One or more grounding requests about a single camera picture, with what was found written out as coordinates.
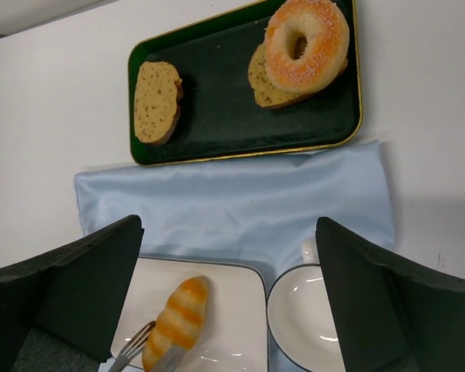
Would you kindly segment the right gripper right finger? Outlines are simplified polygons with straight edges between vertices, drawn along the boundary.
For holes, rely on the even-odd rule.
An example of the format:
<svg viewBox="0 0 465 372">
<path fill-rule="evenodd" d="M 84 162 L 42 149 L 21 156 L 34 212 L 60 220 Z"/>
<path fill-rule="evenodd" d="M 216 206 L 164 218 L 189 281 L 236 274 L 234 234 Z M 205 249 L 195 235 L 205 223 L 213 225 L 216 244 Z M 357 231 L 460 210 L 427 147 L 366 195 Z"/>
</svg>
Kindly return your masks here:
<svg viewBox="0 0 465 372">
<path fill-rule="evenodd" d="M 465 371 L 465 279 L 328 217 L 315 239 L 346 370 Z"/>
</svg>

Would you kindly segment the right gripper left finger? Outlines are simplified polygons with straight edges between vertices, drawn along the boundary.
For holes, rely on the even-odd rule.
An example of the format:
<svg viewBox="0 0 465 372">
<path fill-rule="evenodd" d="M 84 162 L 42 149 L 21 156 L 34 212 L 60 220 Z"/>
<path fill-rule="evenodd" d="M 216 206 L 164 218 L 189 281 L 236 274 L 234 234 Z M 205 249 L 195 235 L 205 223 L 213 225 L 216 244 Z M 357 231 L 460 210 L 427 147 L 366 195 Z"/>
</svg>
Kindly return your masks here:
<svg viewBox="0 0 465 372">
<path fill-rule="evenodd" d="M 0 268 L 0 371 L 97 371 L 110 356 L 143 239 L 117 222 Z"/>
</svg>

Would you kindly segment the striped croissant bread roll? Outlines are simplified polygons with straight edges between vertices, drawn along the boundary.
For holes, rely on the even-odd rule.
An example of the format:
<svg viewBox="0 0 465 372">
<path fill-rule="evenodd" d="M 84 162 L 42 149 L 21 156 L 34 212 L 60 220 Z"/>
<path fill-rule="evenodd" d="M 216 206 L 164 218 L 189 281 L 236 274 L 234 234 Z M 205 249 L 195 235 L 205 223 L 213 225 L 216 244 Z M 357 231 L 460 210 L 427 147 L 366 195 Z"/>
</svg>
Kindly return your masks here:
<svg viewBox="0 0 465 372">
<path fill-rule="evenodd" d="M 197 276 L 186 279 L 172 292 L 143 348 L 145 371 L 151 371 L 172 346 L 188 352 L 196 345 L 205 324 L 208 290 L 207 278 Z"/>
</svg>

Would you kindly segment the bread slice on tray left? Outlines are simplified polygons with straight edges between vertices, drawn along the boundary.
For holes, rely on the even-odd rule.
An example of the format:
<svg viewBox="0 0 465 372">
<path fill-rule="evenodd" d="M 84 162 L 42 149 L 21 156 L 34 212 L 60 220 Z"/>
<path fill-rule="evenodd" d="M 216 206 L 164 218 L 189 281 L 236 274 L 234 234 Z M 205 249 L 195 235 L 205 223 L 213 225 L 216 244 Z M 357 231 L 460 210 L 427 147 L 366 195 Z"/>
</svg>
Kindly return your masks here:
<svg viewBox="0 0 465 372">
<path fill-rule="evenodd" d="M 181 114 L 182 79 L 173 64 L 144 62 L 136 80 L 133 128 L 146 144 L 162 145 L 174 132 Z"/>
</svg>

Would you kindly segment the bread slice under donut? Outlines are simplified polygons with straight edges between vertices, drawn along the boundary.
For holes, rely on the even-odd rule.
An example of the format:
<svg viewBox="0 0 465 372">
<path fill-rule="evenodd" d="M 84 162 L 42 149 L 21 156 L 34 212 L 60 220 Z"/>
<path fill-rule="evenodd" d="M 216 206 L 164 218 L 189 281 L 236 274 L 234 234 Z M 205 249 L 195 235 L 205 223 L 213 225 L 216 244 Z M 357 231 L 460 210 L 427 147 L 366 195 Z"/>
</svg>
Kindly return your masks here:
<svg viewBox="0 0 465 372">
<path fill-rule="evenodd" d="M 264 44 L 260 44 L 253 53 L 248 70 L 248 81 L 253 89 L 254 101 L 263 109 L 279 109 L 302 102 L 319 91 L 297 94 L 277 88 L 267 76 L 264 58 Z"/>
</svg>

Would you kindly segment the white cup with dark rim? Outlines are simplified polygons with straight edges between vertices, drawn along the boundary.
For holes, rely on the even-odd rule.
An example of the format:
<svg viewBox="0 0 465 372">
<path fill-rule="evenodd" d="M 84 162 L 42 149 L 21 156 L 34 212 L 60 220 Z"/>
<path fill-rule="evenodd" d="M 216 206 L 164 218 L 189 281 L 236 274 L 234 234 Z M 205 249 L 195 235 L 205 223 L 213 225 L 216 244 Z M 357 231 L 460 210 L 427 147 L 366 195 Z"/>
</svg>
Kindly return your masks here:
<svg viewBox="0 0 465 372">
<path fill-rule="evenodd" d="M 303 263 L 286 270 L 268 295 L 270 333 L 281 352 L 303 370 L 344 371 L 315 239 L 303 241 L 301 254 Z"/>
</svg>

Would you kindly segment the white rectangular plate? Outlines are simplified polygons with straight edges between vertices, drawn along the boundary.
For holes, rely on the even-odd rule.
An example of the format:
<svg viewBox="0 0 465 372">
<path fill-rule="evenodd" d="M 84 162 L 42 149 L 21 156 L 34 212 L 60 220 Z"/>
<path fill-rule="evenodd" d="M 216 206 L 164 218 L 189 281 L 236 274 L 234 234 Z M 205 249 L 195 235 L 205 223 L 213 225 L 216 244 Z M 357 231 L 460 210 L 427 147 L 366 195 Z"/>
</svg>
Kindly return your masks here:
<svg viewBox="0 0 465 372">
<path fill-rule="evenodd" d="M 128 371 L 155 371 L 164 354 L 178 371 L 266 371 L 266 291 L 260 273 L 237 264 L 139 258 L 111 353 L 141 335 Z"/>
</svg>

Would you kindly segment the light blue cloth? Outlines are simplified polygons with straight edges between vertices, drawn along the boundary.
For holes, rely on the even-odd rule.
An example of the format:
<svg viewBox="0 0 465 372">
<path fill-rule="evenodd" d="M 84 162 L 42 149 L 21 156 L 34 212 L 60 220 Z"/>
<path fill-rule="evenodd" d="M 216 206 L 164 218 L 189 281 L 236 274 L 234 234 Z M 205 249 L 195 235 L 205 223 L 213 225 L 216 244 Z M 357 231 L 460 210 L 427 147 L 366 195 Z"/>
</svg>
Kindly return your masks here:
<svg viewBox="0 0 465 372">
<path fill-rule="evenodd" d="M 322 216 L 379 246 L 395 242 L 379 142 L 84 172 L 74 186 L 84 233 L 138 215 L 142 256 L 248 264 L 269 282 L 301 263 Z"/>
</svg>

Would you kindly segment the dark green serving tray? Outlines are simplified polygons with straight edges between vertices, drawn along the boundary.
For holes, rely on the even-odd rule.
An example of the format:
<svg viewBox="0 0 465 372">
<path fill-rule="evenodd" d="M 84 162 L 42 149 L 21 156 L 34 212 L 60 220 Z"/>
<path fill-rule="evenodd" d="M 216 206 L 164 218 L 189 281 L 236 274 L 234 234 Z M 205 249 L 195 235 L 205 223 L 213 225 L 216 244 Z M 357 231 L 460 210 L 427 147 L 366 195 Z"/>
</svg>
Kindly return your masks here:
<svg viewBox="0 0 465 372">
<path fill-rule="evenodd" d="M 181 77 L 181 115 L 170 139 L 153 146 L 130 136 L 143 166 L 321 150 L 352 139 L 363 119 L 357 14 L 338 2 L 350 27 L 347 69 L 303 102 L 261 108 L 247 68 L 278 1 L 258 1 L 138 43 L 129 55 L 129 90 L 145 61 L 173 64 Z"/>
</svg>

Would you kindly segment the orange sugared donut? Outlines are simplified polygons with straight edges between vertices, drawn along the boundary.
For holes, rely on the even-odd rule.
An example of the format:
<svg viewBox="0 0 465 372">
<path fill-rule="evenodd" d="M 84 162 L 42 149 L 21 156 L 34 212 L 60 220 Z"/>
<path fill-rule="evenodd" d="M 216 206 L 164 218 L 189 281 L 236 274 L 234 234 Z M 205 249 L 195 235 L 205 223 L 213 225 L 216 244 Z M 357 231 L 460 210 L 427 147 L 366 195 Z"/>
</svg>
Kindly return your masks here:
<svg viewBox="0 0 465 372">
<path fill-rule="evenodd" d="M 349 43 L 349 25 L 335 2 L 286 1 L 265 31 L 267 76 L 284 91 L 321 91 L 339 73 Z"/>
</svg>

